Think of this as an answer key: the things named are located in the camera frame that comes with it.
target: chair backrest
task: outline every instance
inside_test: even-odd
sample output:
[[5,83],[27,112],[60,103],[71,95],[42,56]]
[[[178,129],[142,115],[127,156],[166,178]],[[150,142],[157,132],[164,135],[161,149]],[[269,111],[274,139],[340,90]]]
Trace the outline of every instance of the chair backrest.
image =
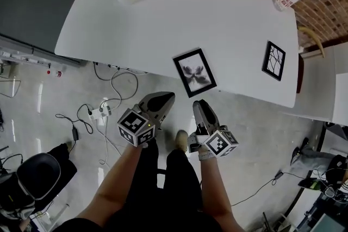
[[41,153],[22,163],[16,175],[20,185],[35,200],[41,200],[57,183],[60,177],[60,166],[53,156]]

